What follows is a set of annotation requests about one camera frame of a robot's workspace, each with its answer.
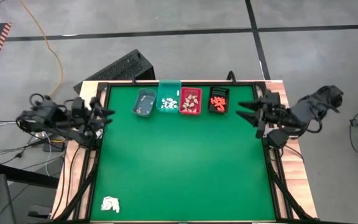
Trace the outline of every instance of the white cloth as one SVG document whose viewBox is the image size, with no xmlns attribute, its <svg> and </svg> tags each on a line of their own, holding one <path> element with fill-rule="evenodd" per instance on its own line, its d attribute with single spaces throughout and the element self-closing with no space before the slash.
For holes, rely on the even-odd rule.
<svg viewBox="0 0 358 224">
<path fill-rule="evenodd" d="M 119 213 L 118 198 L 105 197 L 101 206 L 102 211 L 113 210 Z"/>
</svg>

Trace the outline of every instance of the black box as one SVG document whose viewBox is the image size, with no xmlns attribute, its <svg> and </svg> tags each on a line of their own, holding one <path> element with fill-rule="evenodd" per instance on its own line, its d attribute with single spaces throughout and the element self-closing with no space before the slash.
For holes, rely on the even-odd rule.
<svg viewBox="0 0 358 224">
<path fill-rule="evenodd" d="M 153 65 L 137 50 L 133 50 L 87 80 L 155 80 Z M 80 94 L 82 82 L 74 90 Z"/>
<path fill-rule="evenodd" d="M 222 88 L 218 86 L 211 86 L 209 88 L 209 97 L 208 97 L 208 110 L 212 113 L 225 114 L 229 111 L 229 93 L 230 90 L 228 88 Z M 226 100 L 226 105 L 224 105 L 224 111 L 220 112 L 216 107 L 211 103 L 211 98 L 223 97 Z"/>
</svg>

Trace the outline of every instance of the green table surface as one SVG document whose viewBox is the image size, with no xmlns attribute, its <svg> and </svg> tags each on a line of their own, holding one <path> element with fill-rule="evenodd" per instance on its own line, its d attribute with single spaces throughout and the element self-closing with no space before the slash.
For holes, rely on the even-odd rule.
<svg viewBox="0 0 358 224">
<path fill-rule="evenodd" d="M 131 109 L 139 89 L 113 86 L 113 122 L 103 137 L 91 206 L 92 221 L 275 220 L 262 143 L 235 114 L 253 100 L 251 86 L 230 89 L 229 111 L 208 111 L 209 86 L 199 116 L 162 113 L 148 118 Z M 101 211 L 104 197 L 120 212 Z"/>
</svg>

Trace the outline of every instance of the concrete floor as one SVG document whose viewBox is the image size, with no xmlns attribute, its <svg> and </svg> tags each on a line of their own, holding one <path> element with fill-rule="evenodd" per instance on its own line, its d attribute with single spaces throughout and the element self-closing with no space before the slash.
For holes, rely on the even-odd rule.
<svg viewBox="0 0 358 224">
<path fill-rule="evenodd" d="M 47 35 L 150 30 L 250 28 L 243 0 L 25 1 Z M 358 24 L 358 1 L 251 1 L 258 27 Z M 0 22 L 12 22 L 10 37 L 40 36 L 18 0 L 0 4 Z M 358 223 L 358 154 L 348 124 L 358 112 L 358 29 L 260 33 L 271 79 L 284 80 L 290 104 L 323 85 L 345 93 L 341 114 L 332 111 L 319 134 L 300 139 L 311 192 L 322 220 Z M 75 96 L 72 86 L 133 49 L 154 65 L 156 77 L 263 79 L 252 33 L 53 40 L 65 76 L 56 100 Z M 6 42 L 0 54 L 0 119 L 30 107 L 31 93 L 49 93 L 59 79 L 57 62 L 42 41 Z M 1 89 L 9 92 L 2 95 Z M 0 149 L 24 145 L 28 135 L 14 125 L 0 128 Z M 354 130 L 358 148 L 358 129 Z M 28 150 L 9 166 L 46 160 Z M 12 155 L 0 156 L 0 162 Z"/>
</svg>

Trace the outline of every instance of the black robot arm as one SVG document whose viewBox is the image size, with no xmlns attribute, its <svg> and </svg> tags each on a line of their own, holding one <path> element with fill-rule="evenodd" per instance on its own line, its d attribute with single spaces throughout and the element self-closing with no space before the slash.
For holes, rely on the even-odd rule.
<svg viewBox="0 0 358 224">
<path fill-rule="evenodd" d="M 301 98 L 291 108 L 286 108 L 280 102 L 280 95 L 266 90 L 263 97 L 254 101 L 239 102 L 252 112 L 236 111 L 236 113 L 257 127 L 257 138 L 267 135 L 272 140 L 273 147 L 280 147 L 286 143 L 290 136 L 301 136 L 304 132 L 318 133 L 321 131 L 321 120 L 327 115 L 328 110 L 337 113 L 342 104 L 343 92 L 336 86 L 323 86 L 311 95 Z M 319 123 L 317 130 L 309 130 L 310 121 Z M 265 132 L 267 123 L 276 124 L 277 130 L 271 133 Z"/>
<path fill-rule="evenodd" d="M 42 101 L 33 101 L 36 96 Z M 99 148 L 98 132 L 103 131 L 105 125 L 112 121 L 106 118 L 114 111 L 104 110 L 95 97 L 89 103 L 90 110 L 80 97 L 65 103 L 68 102 L 72 102 L 70 110 L 65 105 L 56 104 L 49 96 L 35 93 L 30 97 L 31 109 L 23 111 L 16 118 L 16 124 L 27 133 L 45 131 L 72 139 L 86 149 Z"/>
</svg>

